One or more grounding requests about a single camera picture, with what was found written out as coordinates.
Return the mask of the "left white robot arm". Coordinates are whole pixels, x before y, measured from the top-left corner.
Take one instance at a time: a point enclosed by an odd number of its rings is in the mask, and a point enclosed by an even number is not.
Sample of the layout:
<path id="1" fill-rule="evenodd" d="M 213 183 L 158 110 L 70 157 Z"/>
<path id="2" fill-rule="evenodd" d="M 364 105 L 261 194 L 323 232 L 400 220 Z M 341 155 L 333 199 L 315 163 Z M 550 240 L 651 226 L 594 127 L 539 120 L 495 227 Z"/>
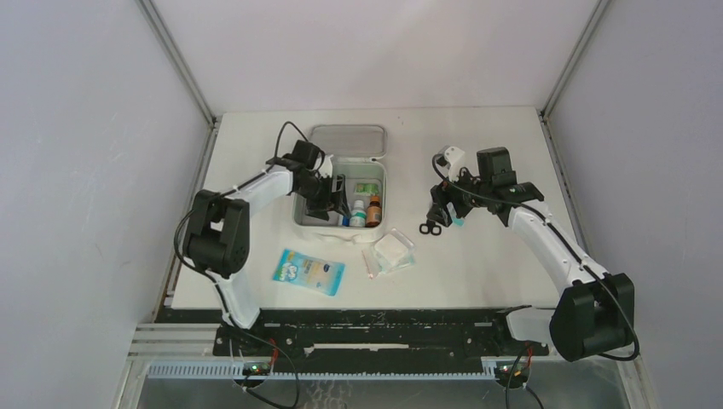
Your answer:
<path id="1" fill-rule="evenodd" d="M 222 320 L 237 328 L 234 345 L 247 355 L 260 353 L 267 342 L 265 330 L 254 325 L 260 307 L 244 270 L 251 252 L 251 219 L 292 194 L 304 200 L 314 218 L 326 220 L 330 212 L 350 216 L 346 176 L 335 171 L 333 155 L 298 140 L 290 153 L 268 159 L 250 179 L 225 191 L 198 191 L 174 233 L 176 258 L 214 285 Z"/>

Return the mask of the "black handled scissors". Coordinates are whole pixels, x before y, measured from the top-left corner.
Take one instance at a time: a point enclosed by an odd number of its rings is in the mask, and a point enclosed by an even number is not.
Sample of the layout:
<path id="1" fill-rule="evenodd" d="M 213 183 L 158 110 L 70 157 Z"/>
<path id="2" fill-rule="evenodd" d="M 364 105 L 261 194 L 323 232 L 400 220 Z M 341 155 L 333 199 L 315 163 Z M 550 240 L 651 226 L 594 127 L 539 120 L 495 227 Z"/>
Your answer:
<path id="1" fill-rule="evenodd" d="M 433 220 L 426 220 L 419 225 L 419 233 L 422 235 L 440 236 L 442 234 L 443 225 Z"/>

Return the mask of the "white plastic bottle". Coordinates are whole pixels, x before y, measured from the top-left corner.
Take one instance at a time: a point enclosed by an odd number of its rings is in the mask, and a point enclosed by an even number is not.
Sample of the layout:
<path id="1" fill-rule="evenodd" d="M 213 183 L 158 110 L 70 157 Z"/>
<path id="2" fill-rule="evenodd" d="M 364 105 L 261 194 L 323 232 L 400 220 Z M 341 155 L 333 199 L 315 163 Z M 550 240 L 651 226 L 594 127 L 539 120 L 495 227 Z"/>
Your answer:
<path id="1" fill-rule="evenodd" d="M 350 213 L 349 226 L 351 228 L 364 228 L 367 224 L 365 202 L 358 199 L 354 202 Z"/>

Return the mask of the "white gauze pad packet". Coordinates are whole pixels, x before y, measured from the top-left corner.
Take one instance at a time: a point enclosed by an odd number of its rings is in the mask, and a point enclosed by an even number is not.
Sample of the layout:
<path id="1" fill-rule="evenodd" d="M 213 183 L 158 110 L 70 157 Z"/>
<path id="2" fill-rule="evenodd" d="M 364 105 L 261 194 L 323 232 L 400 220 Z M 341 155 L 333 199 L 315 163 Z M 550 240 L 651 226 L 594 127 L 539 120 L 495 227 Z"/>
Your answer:
<path id="1" fill-rule="evenodd" d="M 412 266 L 414 251 L 415 244 L 396 228 L 372 246 L 372 255 L 381 274 Z"/>

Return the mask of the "brown bottle orange cap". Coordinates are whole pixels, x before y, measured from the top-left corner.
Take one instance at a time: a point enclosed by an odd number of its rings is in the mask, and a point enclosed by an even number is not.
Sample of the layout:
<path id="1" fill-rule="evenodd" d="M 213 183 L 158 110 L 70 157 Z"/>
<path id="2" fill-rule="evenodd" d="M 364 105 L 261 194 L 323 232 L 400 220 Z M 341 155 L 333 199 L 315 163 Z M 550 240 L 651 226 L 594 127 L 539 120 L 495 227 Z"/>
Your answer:
<path id="1" fill-rule="evenodd" d="M 372 196 L 366 210 L 366 228 L 375 228 L 382 222 L 382 205 L 380 196 Z"/>

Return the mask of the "white medicine kit box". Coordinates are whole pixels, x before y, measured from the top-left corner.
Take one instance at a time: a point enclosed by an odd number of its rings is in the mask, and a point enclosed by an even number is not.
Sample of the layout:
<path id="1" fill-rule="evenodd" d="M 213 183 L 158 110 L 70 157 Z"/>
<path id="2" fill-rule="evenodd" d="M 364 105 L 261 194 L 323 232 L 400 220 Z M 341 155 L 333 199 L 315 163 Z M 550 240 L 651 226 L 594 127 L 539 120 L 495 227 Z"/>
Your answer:
<path id="1" fill-rule="evenodd" d="M 375 228 L 342 226 L 342 217 L 331 215 L 329 221 L 305 215 L 305 199 L 296 196 L 292 206 L 292 225 L 298 235 L 309 241 L 334 244 L 368 244 L 384 235 L 387 170 L 382 159 L 387 152 L 388 134 L 379 124 L 320 124 L 310 131 L 309 139 L 332 156 L 333 174 L 345 175 L 345 199 L 351 210 L 356 200 L 365 202 L 372 196 L 354 194 L 357 183 L 374 182 L 380 187 L 382 222 Z"/>

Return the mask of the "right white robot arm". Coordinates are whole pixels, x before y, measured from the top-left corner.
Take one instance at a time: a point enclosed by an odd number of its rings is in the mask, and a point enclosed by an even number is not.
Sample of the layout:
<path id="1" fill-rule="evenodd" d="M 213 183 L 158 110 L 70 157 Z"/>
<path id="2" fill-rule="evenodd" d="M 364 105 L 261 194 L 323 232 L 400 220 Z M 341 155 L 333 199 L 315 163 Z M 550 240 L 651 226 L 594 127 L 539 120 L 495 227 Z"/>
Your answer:
<path id="1" fill-rule="evenodd" d="M 516 354 L 526 342 L 553 347 L 568 362 L 591 356 L 633 361 L 641 352 L 634 329 L 635 288 L 625 274 L 612 274 L 593 260 L 559 225 L 543 193 L 520 182 L 504 147 L 476 154 L 477 174 L 466 155 L 447 146 L 433 155 L 440 182 L 431 188 L 431 207 L 419 230 L 438 235 L 474 209 L 497 216 L 532 251 L 558 291 L 555 308 L 513 307 L 493 330 L 502 354 Z"/>

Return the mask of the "green wind oil box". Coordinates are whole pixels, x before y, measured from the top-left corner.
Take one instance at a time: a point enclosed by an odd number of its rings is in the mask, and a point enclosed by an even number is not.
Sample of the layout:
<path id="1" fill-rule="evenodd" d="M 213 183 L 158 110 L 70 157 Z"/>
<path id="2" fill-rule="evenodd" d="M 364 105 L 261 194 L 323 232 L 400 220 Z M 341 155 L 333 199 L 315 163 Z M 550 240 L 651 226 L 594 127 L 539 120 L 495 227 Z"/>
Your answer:
<path id="1" fill-rule="evenodd" d="M 354 194 L 360 196 L 379 196 L 380 187 L 378 183 L 360 182 L 355 185 Z"/>

